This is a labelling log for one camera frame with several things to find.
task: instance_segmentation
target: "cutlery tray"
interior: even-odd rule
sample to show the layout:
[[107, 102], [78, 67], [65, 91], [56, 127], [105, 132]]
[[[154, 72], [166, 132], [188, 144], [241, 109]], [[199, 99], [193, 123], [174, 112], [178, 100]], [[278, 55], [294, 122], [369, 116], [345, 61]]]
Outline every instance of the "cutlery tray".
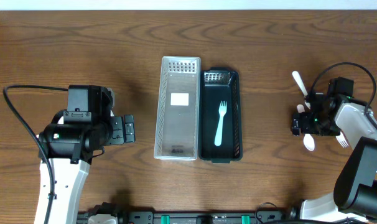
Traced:
[[154, 158], [197, 159], [200, 68], [196, 57], [162, 58]]
[[[226, 68], [211, 68], [201, 74], [199, 156], [214, 163], [230, 163], [243, 156], [241, 135], [240, 83], [238, 73]], [[215, 146], [219, 106], [227, 102], [220, 146]]]

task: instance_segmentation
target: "utensil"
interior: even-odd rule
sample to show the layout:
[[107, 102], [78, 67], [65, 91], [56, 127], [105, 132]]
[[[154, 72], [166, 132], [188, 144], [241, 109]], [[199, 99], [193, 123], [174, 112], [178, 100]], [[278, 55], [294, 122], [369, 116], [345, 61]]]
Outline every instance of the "utensil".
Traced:
[[336, 136], [339, 144], [342, 146], [342, 147], [349, 147], [349, 144], [348, 142], [346, 141], [345, 139], [345, 136], [343, 135], [342, 132], [340, 132], [340, 135]]
[[[303, 95], [306, 97], [307, 96], [306, 87], [305, 87], [305, 84], [302, 81], [302, 78], [299, 75], [299, 72], [298, 71], [293, 71], [292, 72], [292, 76], [294, 77], [294, 80], [298, 84], [300, 90], [302, 90]], [[308, 103], [308, 102], [305, 101], [305, 104], [308, 107], [308, 109], [310, 109], [310, 103]]]
[[[297, 105], [296, 108], [298, 110], [298, 113], [305, 112], [305, 107], [303, 105]], [[315, 148], [314, 138], [310, 134], [305, 134], [305, 137], [303, 138], [303, 144], [309, 151], [313, 151]]]
[[220, 101], [219, 106], [219, 124], [218, 129], [216, 130], [215, 135], [215, 145], [220, 146], [221, 145], [221, 137], [223, 133], [223, 117], [225, 116], [227, 112], [227, 102], [226, 101]]

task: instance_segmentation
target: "white wall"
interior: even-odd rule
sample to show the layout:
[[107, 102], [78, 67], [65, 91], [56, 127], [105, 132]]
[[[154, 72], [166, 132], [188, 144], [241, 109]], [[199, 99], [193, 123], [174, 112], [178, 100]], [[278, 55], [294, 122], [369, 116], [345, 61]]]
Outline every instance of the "white wall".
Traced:
[[0, 10], [377, 9], [377, 0], [0, 0]]

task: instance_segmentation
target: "white fork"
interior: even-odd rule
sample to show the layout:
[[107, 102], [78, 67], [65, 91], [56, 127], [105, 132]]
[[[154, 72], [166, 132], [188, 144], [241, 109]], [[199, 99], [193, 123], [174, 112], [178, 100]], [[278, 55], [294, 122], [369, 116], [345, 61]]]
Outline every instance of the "white fork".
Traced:
[[227, 102], [221, 101], [219, 106], [219, 124], [218, 129], [216, 130], [215, 135], [215, 145], [220, 146], [221, 145], [221, 136], [223, 133], [223, 117], [225, 116], [227, 112]]
[[346, 141], [345, 139], [345, 136], [343, 135], [342, 132], [340, 132], [340, 135], [336, 136], [339, 144], [342, 146], [342, 147], [349, 147], [349, 144], [348, 142]]

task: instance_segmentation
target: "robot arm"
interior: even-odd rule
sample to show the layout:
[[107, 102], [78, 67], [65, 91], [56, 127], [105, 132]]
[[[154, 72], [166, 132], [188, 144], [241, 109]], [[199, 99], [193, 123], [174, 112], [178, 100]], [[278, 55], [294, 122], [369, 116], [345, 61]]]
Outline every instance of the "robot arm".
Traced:
[[309, 113], [295, 114], [292, 132], [336, 136], [342, 131], [353, 152], [333, 193], [301, 205], [300, 219], [334, 222], [355, 217], [377, 222], [377, 121], [366, 103], [353, 99], [353, 81], [331, 80], [327, 95], [312, 95]]
[[[55, 180], [49, 223], [77, 222], [82, 188], [96, 157], [94, 151], [101, 149], [104, 153], [104, 146], [135, 141], [133, 116], [113, 116], [113, 102], [113, 92], [104, 87], [72, 85], [68, 88], [67, 110], [56, 114], [39, 134]], [[49, 192], [49, 172], [41, 163], [35, 223], [44, 223]]]

